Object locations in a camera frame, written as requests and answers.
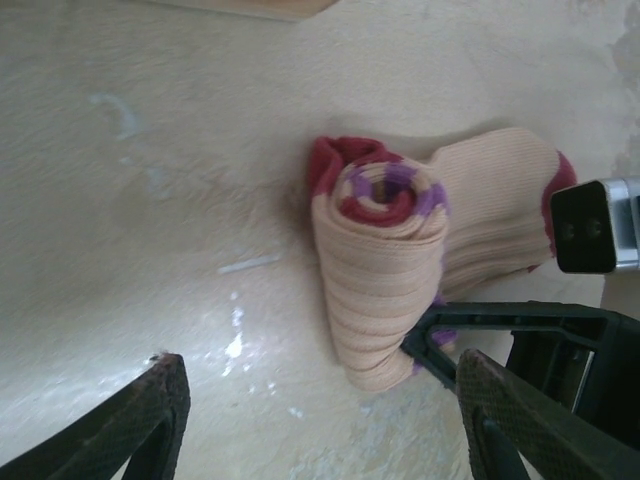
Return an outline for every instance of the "ribbed sock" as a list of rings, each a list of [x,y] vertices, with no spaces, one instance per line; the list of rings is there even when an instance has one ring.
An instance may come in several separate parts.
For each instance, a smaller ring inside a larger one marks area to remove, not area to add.
[[[576,183],[555,148],[528,130],[506,128],[443,147],[424,163],[450,202],[441,284],[447,301],[555,253],[551,194]]]
[[[382,391],[411,375],[399,347],[439,290],[458,299],[551,257],[548,197],[575,175],[514,128],[424,164],[375,140],[319,138],[309,183],[336,351],[352,383]]]

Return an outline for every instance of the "white floor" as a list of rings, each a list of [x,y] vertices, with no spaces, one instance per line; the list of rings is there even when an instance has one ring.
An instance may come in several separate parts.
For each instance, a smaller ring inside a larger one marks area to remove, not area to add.
[[[0,1],[0,463],[169,350],[193,395],[177,479],[469,478],[456,400],[429,374],[382,395],[345,380],[306,152],[365,133],[426,155],[521,125],[582,179],[635,172],[638,8],[343,0],[288,24]],[[601,288],[550,264],[477,298],[597,305]]]

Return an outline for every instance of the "rolled sock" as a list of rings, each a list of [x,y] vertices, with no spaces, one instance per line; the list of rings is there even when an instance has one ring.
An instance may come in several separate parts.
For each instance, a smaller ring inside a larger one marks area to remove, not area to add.
[[[506,128],[443,147],[426,165],[451,208],[447,301],[553,256],[551,194],[576,183],[562,153],[528,130]]]
[[[412,374],[400,344],[438,294],[444,190],[423,165],[366,139],[318,139],[310,183],[336,352],[354,385],[387,390]]]
[[[368,391],[412,374],[399,347],[439,292],[456,300],[552,256],[549,199],[576,182],[562,154],[519,128],[443,147],[424,164],[375,140],[323,137],[308,179],[334,345]]]

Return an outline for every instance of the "purple stripe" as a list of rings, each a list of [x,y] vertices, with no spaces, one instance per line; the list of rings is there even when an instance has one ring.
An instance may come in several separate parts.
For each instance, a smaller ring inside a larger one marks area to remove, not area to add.
[[[427,216],[433,212],[438,205],[444,205],[448,209],[447,192],[440,183],[435,183],[429,190],[425,190],[418,195],[416,206],[413,209],[414,215]]]
[[[389,163],[384,169],[384,177],[388,182],[395,183],[404,188],[411,185],[411,180],[416,173],[418,173],[418,171],[415,168],[401,163]]]
[[[353,185],[353,195],[356,198],[373,198],[373,185],[371,185],[369,179],[364,176],[364,170],[362,168],[356,168],[349,172],[347,180]]]

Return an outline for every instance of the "floor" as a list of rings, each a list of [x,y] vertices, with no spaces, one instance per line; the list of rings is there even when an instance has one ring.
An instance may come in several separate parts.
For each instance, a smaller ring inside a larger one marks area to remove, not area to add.
[[[368,395],[324,315],[301,178],[320,134],[420,157],[503,125],[581,179],[640,173],[638,0],[342,0],[299,24],[0,0],[0,463],[184,356],[177,479],[468,479],[452,394]],[[553,264],[481,300],[597,305]],[[473,336],[496,358],[504,336]]]

